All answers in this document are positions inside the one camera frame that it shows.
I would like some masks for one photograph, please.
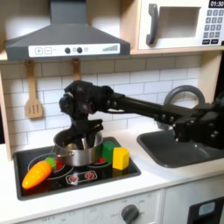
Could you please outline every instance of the countertop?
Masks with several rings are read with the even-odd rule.
[[[224,159],[176,169],[159,166],[137,143],[138,135],[139,131],[134,129],[104,134],[105,137],[115,137],[129,149],[131,158],[141,170],[140,176],[27,201],[17,198],[14,164],[7,161],[5,146],[1,145],[0,223],[28,221],[224,173]]]

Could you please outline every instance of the digital clock display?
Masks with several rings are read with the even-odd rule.
[[[210,0],[209,8],[224,8],[224,0]]]

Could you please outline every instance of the silver pot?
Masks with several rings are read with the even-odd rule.
[[[92,148],[89,148],[86,138],[81,139],[84,150],[79,150],[75,143],[70,143],[68,146],[64,146],[63,138],[66,133],[67,131],[63,130],[53,139],[55,147],[52,150],[52,153],[55,154],[57,158],[60,158],[62,164],[83,166],[91,165],[98,160],[101,154],[103,140],[101,132],[98,132],[95,135],[94,147]]]

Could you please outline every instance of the range hood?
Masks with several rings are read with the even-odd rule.
[[[8,40],[8,60],[129,55],[130,43],[87,25],[86,1],[51,0],[51,24]]]

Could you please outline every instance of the oven knob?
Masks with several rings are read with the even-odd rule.
[[[139,215],[139,210],[135,205],[128,205],[122,210],[122,218],[125,223],[130,224]]]

